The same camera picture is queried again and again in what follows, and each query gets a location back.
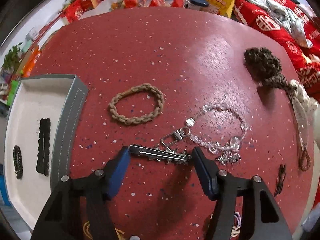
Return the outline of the jar with dark lid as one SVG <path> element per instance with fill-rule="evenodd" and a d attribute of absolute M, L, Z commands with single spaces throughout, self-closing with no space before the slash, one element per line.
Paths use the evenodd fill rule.
<path fill-rule="evenodd" d="M 204 11 L 209 8 L 206 0 L 189 0 L 188 8 L 191 10 Z"/>

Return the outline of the black scalloped snap hair clip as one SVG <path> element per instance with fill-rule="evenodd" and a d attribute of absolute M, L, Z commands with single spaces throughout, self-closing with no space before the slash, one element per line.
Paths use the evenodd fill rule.
<path fill-rule="evenodd" d="M 50 126 L 49 118 L 40 119 L 36 171 L 44 176 L 48 176 L 49 173 Z"/>

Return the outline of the red patterned bedding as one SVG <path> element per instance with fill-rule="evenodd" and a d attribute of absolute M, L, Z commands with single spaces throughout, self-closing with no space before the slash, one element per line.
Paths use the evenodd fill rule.
<path fill-rule="evenodd" d="M 278 42 L 306 92 L 319 99 L 319 27 L 292 0 L 235 0 L 243 24 Z"/>

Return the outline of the cream leather chair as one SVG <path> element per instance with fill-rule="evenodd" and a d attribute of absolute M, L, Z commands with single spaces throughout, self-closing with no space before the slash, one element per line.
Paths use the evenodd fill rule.
<path fill-rule="evenodd" d="M 319 108 L 313 114 L 313 135 L 314 135 L 314 161 L 310 195 L 314 197 L 313 207 L 302 223 L 306 232 L 316 226 L 319 219 Z"/>

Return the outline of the orange gift box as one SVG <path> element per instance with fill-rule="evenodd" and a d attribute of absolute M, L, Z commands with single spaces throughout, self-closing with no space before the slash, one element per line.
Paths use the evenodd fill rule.
<path fill-rule="evenodd" d="M 36 45 L 33 49 L 31 49 L 28 52 L 29 56 L 27 57 L 27 61 L 23 66 L 23 69 L 21 70 L 21 76 L 22 77 L 29 77 L 31 75 L 31 72 L 38 60 L 38 58 L 41 55 L 41 51 L 39 49 L 39 46 Z"/>

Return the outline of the potted green plant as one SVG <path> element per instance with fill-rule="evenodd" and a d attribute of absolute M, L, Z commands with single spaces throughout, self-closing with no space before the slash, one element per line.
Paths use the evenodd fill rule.
<path fill-rule="evenodd" d="M 22 42 L 17 45 L 12 46 L 12 48 L 8 51 L 8 53 L 4 57 L 4 62 L 1 67 L 1 71 L 15 73 L 17 68 L 20 65 L 22 50 L 21 50 Z"/>

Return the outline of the silver star hair clip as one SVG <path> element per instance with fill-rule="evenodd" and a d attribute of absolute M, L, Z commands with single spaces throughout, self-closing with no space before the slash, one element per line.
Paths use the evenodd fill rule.
<path fill-rule="evenodd" d="M 176 150 L 171 150 L 168 147 L 165 150 L 161 150 L 158 145 L 154 148 L 141 145 L 129 145 L 128 150 L 131 154 L 145 156 L 150 160 L 166 161 L 168 164 L 175 162 L 177 165 L 188 165 L 189 161 L 191 161 L 191 155 L 186 151 L 178 153 Z"/>

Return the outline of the yellow carton box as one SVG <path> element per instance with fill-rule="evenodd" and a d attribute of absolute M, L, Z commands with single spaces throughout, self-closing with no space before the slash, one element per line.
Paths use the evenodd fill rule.
<path fill-rule="evenodd" d="M 235 0 L 207 0 L 209 12 L 231 18 Z"/>

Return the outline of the grey white jewelry tray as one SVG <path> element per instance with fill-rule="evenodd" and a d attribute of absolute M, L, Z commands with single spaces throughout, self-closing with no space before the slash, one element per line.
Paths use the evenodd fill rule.
<path fill-rule="evenodd" d="M 10 204 L 30 230 L 54 187 L 70 173 L 87 94 L 75 75 L 40 75 L 17 85 L 7 118 L 4 179 Z"/>

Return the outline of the white polka dot scrunchie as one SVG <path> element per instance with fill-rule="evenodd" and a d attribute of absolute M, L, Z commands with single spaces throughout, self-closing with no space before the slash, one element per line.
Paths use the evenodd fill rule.
<path fill-rule="evenodd" d="M 308 116 L 313 115 L 313 113 L 319 107 L 319 104 L 316 99 L 310 97 L 304 89 L 304 86 L 301 85 L 297 80 L 290 80 L 289 84 L 295 88 L 293 91 L 293 96 L 300 102 L 303 106 L 304 111 Z"/>

